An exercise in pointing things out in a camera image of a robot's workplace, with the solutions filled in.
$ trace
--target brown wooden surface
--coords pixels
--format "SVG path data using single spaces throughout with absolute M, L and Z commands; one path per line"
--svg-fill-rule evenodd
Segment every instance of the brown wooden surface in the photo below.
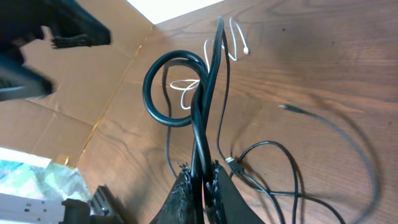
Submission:
M 382 174 L 382 200 L 367 223 L 398 220 L 398 3 L 396 1 L 225 0 L 161 23 L 134 59 L 124 83 L 101 120 L 78 168 L 90 190 L 106 184 L 138 223 L 148 223 L 174 180 L 164 156 L 166 127 L 156 123 L 142 102 L 148 68 L 171 50 L 203 56 L 203 42 L 214 38 L 218 16 L 241 25 L 250 55 L 238 39 L 231 62 L 231 85 L 221 133 L 226 155 L 240 155 L 262 140 L 287 147 L 300 167 L 308 194 L 325 199 L 349 223 L 368 204 L 369 179 L 359 156 L 339 135 L 312 118 L 278 108 L 300 106 L 338 124 L 373 156 Z M 152 94 L 166 112 L 160 77 Z M 169 79 L 194 78 L 187 68 L 171 68 Z M 207 136 L 213 159 L 220 159 L 215 137 L 225 86 L 221 64 Z M 181 92 L 169 90 L 174 117 Z M 173 161 L 190 163 L 190 126 L 172 130 Z M 273 190 L 293 190 L 283 153 L 262 147 L 245 159 Z M 267 223 L 277 223 L 271 203 L 234 179 L 247 203 Z M 279 198 L 287 223 L 291 198 Z M 337 223 L 327 209 L 307 202 L 305 223 Z

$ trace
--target coiled white cable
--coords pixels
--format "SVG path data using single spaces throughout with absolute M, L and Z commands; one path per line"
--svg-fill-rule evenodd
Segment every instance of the coiled white cable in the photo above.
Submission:
M 241 34 L 242 42 L 243 42 L 243 45 L 244 45 L 244 48 L 243 48 L 243 53 L 244 54 L 249 54 L 249 47 L 246 44 L 246 41 L 245 41 L 244 36 L 243 36 L 242 29 L 239 26 L 239 24 L 233 19 L 233 17 L 229 18 L 229 27 L 231 28 L 232 40 L 234 42 L 234 54 L 235 54 L 235 57 L 232 56 L 231 53 L 228 53 L 228 56 L 233 61 L 237 61 L 238 60 L 238 55 L 237 55 L 237 52 L 236 52 L 236 39 L 235 39 L 234 28 L 233 28 L 233 23 L 232 22 L 235 23 L 236 27 L 238 28 L 239 33 Z M 207 46 L 207 42 L 208 41 L 209 40 L 205 40 L 205 44 L 203 46 L 203 51 L 205 52 L 207 70 L 208 70 L 208 72 L 210 72 L 210 65 L 209 65 L 209 60 L 208 60 L 208 57 L 207 57 L 207 50 L 206 50 L 206 46 Z M 200 80 L 188 79 L 188 80 L 176 80 L 176 81 L 172 81 L 170 83 L 170 87 L 173 88 L 174 90 L 183 91 L 182 94 L 181 94 L 181 108 L 182 109 L 189 110 L 191 108 L 191 106 L 185 106 L 184 105 L 185 94 L 186 94 L 187 91 L 194 90 L 199 85 L 199 81 Z M 174 85 L 175 83 L 179 83 L 179 82 L 191 82 L 191 84 L 189 84 L 189 86 L 187 86 L 186 88 L 181 88 L 181 87 L 177 87 L 177 86 Z

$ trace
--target cable tip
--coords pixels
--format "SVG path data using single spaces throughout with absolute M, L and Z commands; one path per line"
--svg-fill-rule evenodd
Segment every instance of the cable tip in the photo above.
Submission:
M 311 113 L 308 112 L 308 111 L 305 111 L 305 110 L 303 110 L 303 109 L 301 109 L 301 108 L 298 108 L 298 107 L 292 106 L 292 105 L 279 105 L 279 107 L 280 107 L 280 108 L 283 108 L 283 109 L 285 109 L 285 110 L 294 112 L 294 113 L 311 114 Z

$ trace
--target cable connector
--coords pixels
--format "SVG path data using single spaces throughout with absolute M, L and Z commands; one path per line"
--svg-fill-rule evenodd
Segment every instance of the cable connector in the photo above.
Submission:
M 245 47 L 245 48 L 243 48 L 243 53 L 244 54 L 249 54 L 249 47 Z
M 229 168 L 236 174 L 242 174 L 244 172 L 244 168 L 241 164 L 238 164 L 236 160 L 232 157 L 228 157 L 225 159 L 225 161 L 228 163 Z

